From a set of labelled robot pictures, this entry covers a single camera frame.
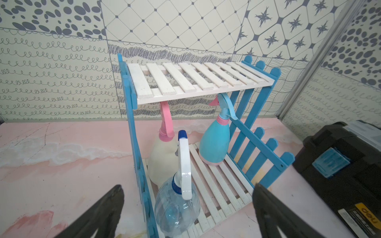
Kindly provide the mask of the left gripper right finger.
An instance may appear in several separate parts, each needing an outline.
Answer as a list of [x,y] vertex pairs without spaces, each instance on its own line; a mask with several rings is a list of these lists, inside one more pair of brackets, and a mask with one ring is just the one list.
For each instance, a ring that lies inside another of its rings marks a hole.
[[256,184],[253,206],[263,238],[322,238],[323,236],[291,211],[266,187]]

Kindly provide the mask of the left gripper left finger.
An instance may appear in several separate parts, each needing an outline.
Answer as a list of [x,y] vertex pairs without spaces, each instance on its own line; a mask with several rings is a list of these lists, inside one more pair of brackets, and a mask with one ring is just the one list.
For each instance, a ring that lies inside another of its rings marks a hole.
[[117,184],[56,237],[114,238],[124,201],[122,186]]

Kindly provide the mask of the clear blue spray bottle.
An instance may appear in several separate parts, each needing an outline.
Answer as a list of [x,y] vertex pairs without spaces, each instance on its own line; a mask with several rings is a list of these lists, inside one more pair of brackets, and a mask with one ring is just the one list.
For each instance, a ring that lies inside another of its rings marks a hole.
[[187,231],[200,214],[200,200],[191,178],[191,158],[188,135],[178,133],[178,149],[175,153],[179,169],[159,189],[156,196],[155,220],[167,238],[175,238]]

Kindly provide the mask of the white pink watering bottle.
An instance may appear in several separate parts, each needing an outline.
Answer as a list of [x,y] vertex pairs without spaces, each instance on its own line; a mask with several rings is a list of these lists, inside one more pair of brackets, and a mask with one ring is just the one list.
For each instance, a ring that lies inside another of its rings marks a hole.
[[178,171],[178,141],[167,101],[160,103],[162,124],[158,139],[148,160],[148,175],[152,183],[160,188]]

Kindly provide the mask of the blue pink watering bottle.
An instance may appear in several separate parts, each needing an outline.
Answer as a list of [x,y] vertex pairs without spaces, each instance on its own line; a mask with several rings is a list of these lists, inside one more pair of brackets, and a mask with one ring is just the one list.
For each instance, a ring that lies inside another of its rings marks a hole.
[[204,163],[217,166],[224,161],[228,151],[229,121],[236,120],[237,116],[227,93],[219,93],[210,105],[219,106],[221,112],[204,133],[199,145],[199,156]]

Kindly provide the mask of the blue and white slatted shelf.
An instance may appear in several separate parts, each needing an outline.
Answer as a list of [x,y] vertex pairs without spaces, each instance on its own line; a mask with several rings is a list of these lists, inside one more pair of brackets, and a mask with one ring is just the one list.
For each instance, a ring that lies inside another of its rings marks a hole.
[[[270,187],[294,163],[292,153],[276,155],[276,139],[263,141],[263,128],[252,130],[281,76],[279,68],[266,72],[265,63],[252,64],[251,56],[246,56],[242,62],[140,65],[126,63],[122,55],[118,55],[118,62],[148,237],[165,238],[157,226],[154,212],[160,188],[149,178],[149,158],[142,158],[137,139],[134,111],[138,106],[207,95],[213,96],[214,101],[219,93],[227,93],[237,116],[236,120],[229,121],[228,151],[224,161],[217,166],[204,163],[199,156],[200,141],[210,125],[200,121],[173,124],[176,138],[181,130],[188,135],[191,178],[201,206],[195,223],[176,238],[198,238],[249,205],[255,187],[253,178],[266,162],[271,162],[272,167],[260,180],[264,187]],[[221,109],[217,108],[218,117]]]

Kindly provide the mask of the pink floral table mat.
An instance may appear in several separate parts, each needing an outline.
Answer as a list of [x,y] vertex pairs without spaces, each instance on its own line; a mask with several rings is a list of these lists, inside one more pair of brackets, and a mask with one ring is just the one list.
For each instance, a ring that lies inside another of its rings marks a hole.
[[[276,154],[297,154],[299,138],[276,118],[257,119]],[[7,123],[1,125],[1,238],[50,238],[120,184],[125,204],[116,235],[146,238],[127,121]],[[269,189],[327,238],[351,232],[289,167]],[[203,238],[261,238],[253,205]]]

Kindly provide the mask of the black yellow toolbox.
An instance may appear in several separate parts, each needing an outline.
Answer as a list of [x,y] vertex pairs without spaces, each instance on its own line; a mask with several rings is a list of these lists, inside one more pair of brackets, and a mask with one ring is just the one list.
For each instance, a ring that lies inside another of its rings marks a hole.
[[324,126],[293,163],[358,238],[381,236],[381,129],[364,121]]

